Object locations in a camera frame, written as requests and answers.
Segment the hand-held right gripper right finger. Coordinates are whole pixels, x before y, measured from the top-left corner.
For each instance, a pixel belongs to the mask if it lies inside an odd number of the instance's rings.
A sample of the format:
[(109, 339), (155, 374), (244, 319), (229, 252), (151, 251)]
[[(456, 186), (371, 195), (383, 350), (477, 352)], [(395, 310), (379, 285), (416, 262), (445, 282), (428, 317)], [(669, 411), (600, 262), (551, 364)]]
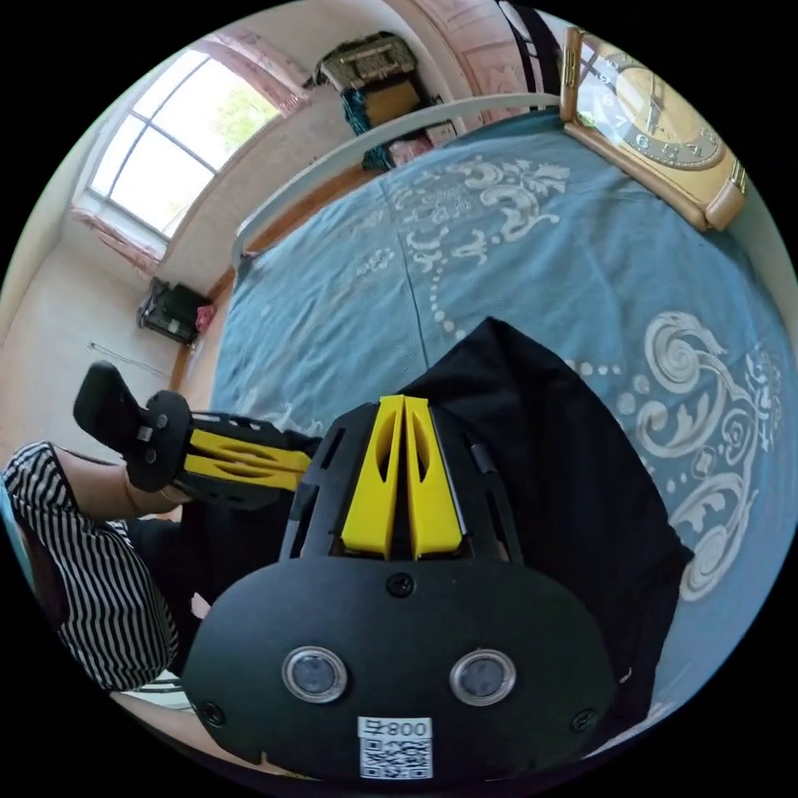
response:
[(406, 398), (406, 494), (415, 559), (455, 554), (462, 531), (427, 400)]

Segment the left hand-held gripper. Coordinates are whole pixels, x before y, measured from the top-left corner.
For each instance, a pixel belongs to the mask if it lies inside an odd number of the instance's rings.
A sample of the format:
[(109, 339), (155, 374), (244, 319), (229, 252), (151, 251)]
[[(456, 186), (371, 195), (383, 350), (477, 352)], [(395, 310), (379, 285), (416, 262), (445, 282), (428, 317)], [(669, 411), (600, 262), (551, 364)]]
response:
[(241, 510), (261, 509), (293, 491), (309, 465), (266, 421), (195, 412), (175, 392), (155, 394), (140, 410), (126, 453), (134, 487), (155, 492), (173, 485), (190, 500)]

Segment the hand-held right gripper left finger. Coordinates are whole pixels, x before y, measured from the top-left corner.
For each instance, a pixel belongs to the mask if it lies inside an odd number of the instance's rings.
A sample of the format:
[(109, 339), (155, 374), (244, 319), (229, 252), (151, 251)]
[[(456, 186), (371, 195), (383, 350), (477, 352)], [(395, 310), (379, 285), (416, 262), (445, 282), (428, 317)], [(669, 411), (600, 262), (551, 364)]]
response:
[(344, 549), (389, 557), (398, 492), (404, 397), (383, 397), (376, 409), (342, 528)]

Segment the person's left hand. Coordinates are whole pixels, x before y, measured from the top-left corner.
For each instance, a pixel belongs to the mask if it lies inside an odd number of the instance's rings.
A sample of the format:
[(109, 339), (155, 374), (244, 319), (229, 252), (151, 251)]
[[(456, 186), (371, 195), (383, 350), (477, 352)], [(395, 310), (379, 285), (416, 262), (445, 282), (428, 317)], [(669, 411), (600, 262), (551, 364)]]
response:
[(173, 485), (167, 485), (155, 492), (147, 492), (134, 487), (130, 482), (126, 485), (135, 507), (135, 516), (145, 518), (154, 515), (169, 515), (190, 501), (189, 496)]

